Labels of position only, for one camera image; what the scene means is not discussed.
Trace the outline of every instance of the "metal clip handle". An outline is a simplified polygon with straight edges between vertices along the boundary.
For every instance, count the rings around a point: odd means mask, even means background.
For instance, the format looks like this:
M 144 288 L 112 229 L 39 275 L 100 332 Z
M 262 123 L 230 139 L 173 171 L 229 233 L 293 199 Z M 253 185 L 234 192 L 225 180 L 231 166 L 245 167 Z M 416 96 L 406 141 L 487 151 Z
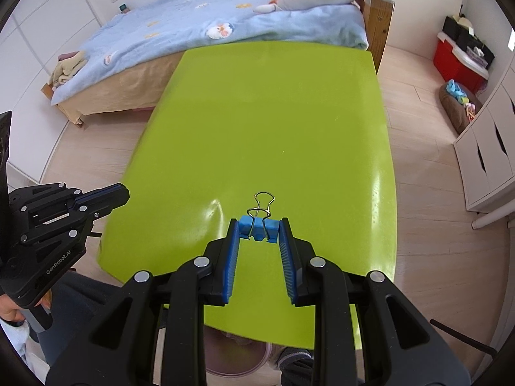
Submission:
M 270 200 L 268 206 L 266 209 L 263 209 L 261 207 L 261 203 L 259 202 L 259 200 L 257 199 L 260 194 L 268 194 L 272 200 Z M 272 216 L 272 213 L 270 213 L 270 205 L 274 202 L 274 200 L 276 199 L 275 196 L 272 194 L 272 193 L 269 193 L 268 191 L 260 191 L 256 194 L 254 194 L 254 199 L 256 199 L 256 203 L 257 203 L 257 207 L 251 207 L 250 209 L 247 209 L 247 214 L 252 218 L 252 225 L 250 225 L 250 230 L 249 230 L 249 234 L 248 234 L 248 237 L 250 238 L 252 236 L 252 230 L 254 229 L 254 224 L 256 223 L 256 217 L 258 216 L 258 213 L 259 211 L 262 211 L 262 212 L 265 212 L 266 213 L 266 216 L 263 218 L 263 230 L 265 231 L 265 237 L 266 239 L 269 239 L 269 235 L 268 235 L 268 230 L 266 229 L 266 225 L 265 225 L 265 219 L 267 219 L 268 217 Z M 255 210 L 256 211 L 256 216 L 254 216 L 251 211 Z

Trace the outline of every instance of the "folded towel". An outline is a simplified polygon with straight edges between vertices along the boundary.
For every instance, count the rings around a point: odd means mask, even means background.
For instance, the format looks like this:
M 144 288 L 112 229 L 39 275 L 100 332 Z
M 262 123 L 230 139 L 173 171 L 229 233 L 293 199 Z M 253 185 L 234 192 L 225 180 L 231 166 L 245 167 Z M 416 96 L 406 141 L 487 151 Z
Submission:
M 77 55 L 79 53 L 79 51 L 75 51 L 75 52 L 70 52 L 70 53 L 64 53 L 64 54 L 61 54 L 57 57 L 57 60 L 67 60 L 69 58 L 72 58 L 74 57 L 75 55 Z
M 78 64 L 76 64 L 76 66 L 74 66 L 71 70 L 64 70 L 66 72 L 69 72 L 69 74 L 66 74 L 64 73 L 63 75 L 61 75 L 58 80 L 59 80 L 59 84 L 60 85 L 63 85 L 64 83 L 67 83 L 69 80 L 71 80 L 76 73 L 78 73 L 82 67 L 84 65 L 86 65 L 88 63 L 88 60 L 81 60 L 81 62 L 79 62 Z
M 71 80 L 76 73 L 78 73 L 81 68 L 86 65 L 88 62 L 84 59 L 86 53 L 84 51 L 80 51 L 76 53 L 71 58 L 66 60 L 60 60 L 57 63 L 56 69 L 53 71 L 50 76 L 49 84 L 52 84 L 54 87 L 59 87 L 64 83 Z

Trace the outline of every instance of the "blue blanket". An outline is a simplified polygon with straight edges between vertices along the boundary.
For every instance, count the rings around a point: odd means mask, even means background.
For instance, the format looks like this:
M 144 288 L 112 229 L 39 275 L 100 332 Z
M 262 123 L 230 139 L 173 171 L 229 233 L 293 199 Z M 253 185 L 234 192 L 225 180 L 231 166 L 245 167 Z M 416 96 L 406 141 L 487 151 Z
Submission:
M 159 0 L 105 24 L 81 47 L 88 63 L 56 89 L 60 103 L 103 79 L 186 49 L 235 41 L 308 41 L 367 49 L 363 17 L 353 5 L 256 14 L 269 0 Z

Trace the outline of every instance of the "bed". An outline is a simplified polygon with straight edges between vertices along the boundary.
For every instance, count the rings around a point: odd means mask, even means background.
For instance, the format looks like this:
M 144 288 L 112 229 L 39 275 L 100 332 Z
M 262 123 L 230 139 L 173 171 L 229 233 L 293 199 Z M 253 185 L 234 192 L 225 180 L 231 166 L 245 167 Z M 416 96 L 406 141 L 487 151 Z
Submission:
M 386 44 L 394 4 L 315 7 L 258 15 L 268 0 L 159 0 L 118 15 L 85 42 L 89 62 L 68 83 L 42 91 L 68 119 L 156 106 L 186 50 L 235 41 L 308 41 L 367 49 L 376 70 Z M 228 36 L 213 37 L 225 26 Z

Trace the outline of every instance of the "white pipe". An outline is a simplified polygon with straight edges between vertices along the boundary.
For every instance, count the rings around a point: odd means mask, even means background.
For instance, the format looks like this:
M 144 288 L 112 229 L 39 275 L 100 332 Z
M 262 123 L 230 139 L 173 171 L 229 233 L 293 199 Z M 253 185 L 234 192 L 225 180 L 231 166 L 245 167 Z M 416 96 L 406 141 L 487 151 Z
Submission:
M 511 202 L 506 203 L 504 206 L 501 206 L 500 208 L 494 210 L 493 212 L 490 212 L 489 214 L 486 214 L 484 216 L 481 216 L 479 219 L 476 219 L 474 222 L 472 222 L 472 228 L 480 229 L 486 225 L 489 225 L 490 223 L 502 219 L 504 216 L 508 216 L 510 213 L 513 212 L 515 212 L 515 199 Z

